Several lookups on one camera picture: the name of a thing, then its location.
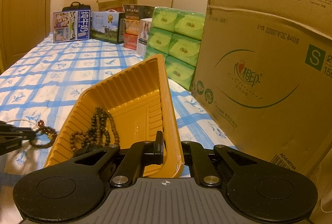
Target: black circular pad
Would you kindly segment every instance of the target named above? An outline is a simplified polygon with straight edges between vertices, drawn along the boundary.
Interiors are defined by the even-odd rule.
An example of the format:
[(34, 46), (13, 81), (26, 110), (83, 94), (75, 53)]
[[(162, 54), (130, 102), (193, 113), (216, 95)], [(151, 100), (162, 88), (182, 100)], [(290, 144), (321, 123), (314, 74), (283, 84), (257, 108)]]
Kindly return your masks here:
[(49, 199), (67, 197), (75, 188), (76, 184), (72, 179), (60, 176), (44, 179), (37, 186), (39, 194)]
[(310, 216), (315, 185), (302, 174), (263, 162), (242, 166), (227, 186), (230, 203), (260, 222), (295, 222)]
[(14, 187), (13, 199), (24, 218), (63, 222), (92, 211), (104, 193), (93, 166), (61, 163), (24, 176)]
[(255, 186), (257, 192), (272, 200), (286, 199), (294, 192), (293, 185), (285, 179), (268, 177), (259, 180)]

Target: blue checkered bed sheet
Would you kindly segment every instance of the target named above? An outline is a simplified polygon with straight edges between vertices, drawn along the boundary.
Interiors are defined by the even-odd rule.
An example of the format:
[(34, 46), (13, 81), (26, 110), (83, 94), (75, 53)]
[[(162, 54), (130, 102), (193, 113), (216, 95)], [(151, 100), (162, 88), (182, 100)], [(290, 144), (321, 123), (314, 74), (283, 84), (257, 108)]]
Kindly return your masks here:
[[(95, 83), (134, 65), (143, 58), (122, 44), (95, 39), (53, 44), (52, 34), (0, 75), (0, 120), (44, 120), (60, 130), (79, 95)], [(234, 147), (190, 92), (169, 80), (181, 140), (204, 148), (215, 144)], [(15, 126), (31, 127), (28, 122)], [(41, 136), (41, 142), (47, 138)], [(12, 189), (24, 175), (41, 169), (49, 149), (23, 148), (0, 156), (0, 224), (19, 223)], [(189, 176), (185, 167), (182, 176)]]

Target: package handle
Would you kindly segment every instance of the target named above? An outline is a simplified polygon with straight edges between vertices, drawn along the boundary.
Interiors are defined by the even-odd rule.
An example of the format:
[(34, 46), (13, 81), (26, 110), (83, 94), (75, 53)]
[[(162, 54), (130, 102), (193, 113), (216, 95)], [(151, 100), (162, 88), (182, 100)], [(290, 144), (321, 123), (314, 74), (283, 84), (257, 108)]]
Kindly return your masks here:
[(72, 7), (74, 3), (77, 3), (79, 6), (81, 5), (80, 2), (74, 1), (74, 2), (72, 2), (72, 4), (70, 6)]

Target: green tissue package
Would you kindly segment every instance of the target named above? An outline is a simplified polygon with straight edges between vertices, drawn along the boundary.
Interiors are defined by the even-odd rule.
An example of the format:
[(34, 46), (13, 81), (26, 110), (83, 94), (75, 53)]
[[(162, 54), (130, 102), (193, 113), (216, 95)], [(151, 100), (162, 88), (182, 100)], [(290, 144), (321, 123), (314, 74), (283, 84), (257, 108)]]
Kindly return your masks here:
[(201, 13), (179, 11), (174, 32), (194, 39), (202, 39), (205, 15)]
[(189, 90), (195, 68), (171, 55), (167, 56), (165, 65), (167, 76), (185, 89)]
[(165, 54), (162, 51), (159, 51), (159, 50), (156, 50), (156, 49), (154, 49), (150, 46), (147, 46), (145, 56), (144, 56), (144, 60), (151, 57), (151, 56), (154, 56), (156, 54), (162, 54), (164, 56), (164, 61), (166, 60), (166, 57), (168, 56), (168, 54)]
[(192, 66), (196, 66), (200, 52), (200, 40), (173, 34), (168, 54)]
[(171, 43), (172, 35), (173, 35), (172, 32), (151, 27), (149, 31), (149, 38), (147, 40), (147, 44), (148, 46), (167, 54), (169, 49), (169, 44)]
[(153, 11), (151, 26), (173, 32), (178, 14), (177, 9), (156, 7)]

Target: yellow plastic tray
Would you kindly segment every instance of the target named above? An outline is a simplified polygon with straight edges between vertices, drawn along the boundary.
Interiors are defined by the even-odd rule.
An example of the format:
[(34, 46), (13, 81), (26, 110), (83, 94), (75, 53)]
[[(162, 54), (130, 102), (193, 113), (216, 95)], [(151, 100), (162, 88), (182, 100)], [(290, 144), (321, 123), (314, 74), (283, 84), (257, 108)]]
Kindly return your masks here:
[[(120, 137), (120, 147), (155, 140), (156, 132), (164, 132), (164, 164), (150, 165), (148, 177), (178, 177), (184, 166), (183, 153), (169, 90), (164, 57), (157, 54), (133, 65), (85, 90), (70, 111), (46, 160), (45, 167), (66, 161), (73, 155), (69, 136), (87, 131), (96, 107), (108, 110)], [(111, 144), (114, 136), (110, 125)], [(76, 136), (81, 148), (82, 136)]]

